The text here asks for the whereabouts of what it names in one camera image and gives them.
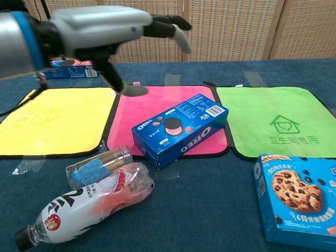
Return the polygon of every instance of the clear tape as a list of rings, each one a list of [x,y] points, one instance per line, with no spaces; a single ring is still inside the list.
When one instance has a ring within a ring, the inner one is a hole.
[[[258,72],[243,71],[243,73],[251,87],[267,87],[266,82],[264,82]]]
[[[154,171],[151,173],[152,178],[155,181],[158,180],[176,180],[180,178],[179,166],[178,165],[170,165],[165,167],[164,169],[158,171]]]
[[[6,114],[6,115],[0,117],[0,123],[2,123],[7,118],[7,116],[8,115]]]
[[[22,175],[29,171],[39,172],[46,161],[45,158],[39,160],[30,160],[28,158],[28,156],[22,158],[22,161],[13,171],[13,175]]]
[[[107,152],[106,144],[103,140],[101,140],[99,146],[98,146],[98,152],[104,153]],[[36,159],[32,160],[31,156],[23,156],[22,161],[19,163],[19,165],[14,169],[12,172],[12,175],[22,175],[26,172],[33,171],[33,172],[39,172],[44,165],[44,162],[46,161],[46,156],[43,156],[42,159]]]
[[[334,117],[336,117],[336,109],[329,109],[329,110],[334,115]]]
[[[181,75],[171,75],[166,73],[164,77],[165,86],[180,86],[181,85]]]

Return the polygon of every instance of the white bottle label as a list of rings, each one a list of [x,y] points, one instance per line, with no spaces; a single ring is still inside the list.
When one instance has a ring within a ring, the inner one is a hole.
[[[52,243],[62,243],[83,234],[130,203],[120,194],[132,174],[120,170],[103,180],[51,201],[42,210],[42,220]]]

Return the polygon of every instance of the plastic bottle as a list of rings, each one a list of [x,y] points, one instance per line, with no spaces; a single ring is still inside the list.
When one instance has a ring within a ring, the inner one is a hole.
[[[146,166],[124,165],[97,183],[51,201],[34,224],[15,234],[15,243],[24,251],[38,242],[62,243],[74,239],[115,211],[144,200],[153,188]]]
[[[132,162],[129,149],[122,146],[70,165],[65,170],[70,188],[77,190],[111,175],[115,169]]]

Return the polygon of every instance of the bottle cap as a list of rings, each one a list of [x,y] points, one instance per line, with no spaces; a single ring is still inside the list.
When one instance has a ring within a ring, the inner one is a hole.
[[[131,152],[126,145],[119,147],[118,150],[120,150],[121,154],[123,155],[124,164],[129,164],[133,162]]]
[[[28,229],[23,228],[16,232],[14,236],[15,244],[20,251],[25,251],[34,247],[34,244],[29,239]]]

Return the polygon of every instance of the black bottle cap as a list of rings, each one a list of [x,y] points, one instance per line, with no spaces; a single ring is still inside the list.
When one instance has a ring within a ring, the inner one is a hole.
[[[15,244],[16,244],[17,248],[20,251],[25,251],[27,249],[30,249],[30,248],[34,247],[34,244],[31,243],[31,241],[29,239],[29,234],[28,234],[28,229],[27,228],[23,228],[23,229],[19,230],[18,232],[16,232],[16,234],[14,236],[14,241],[15,241]]]

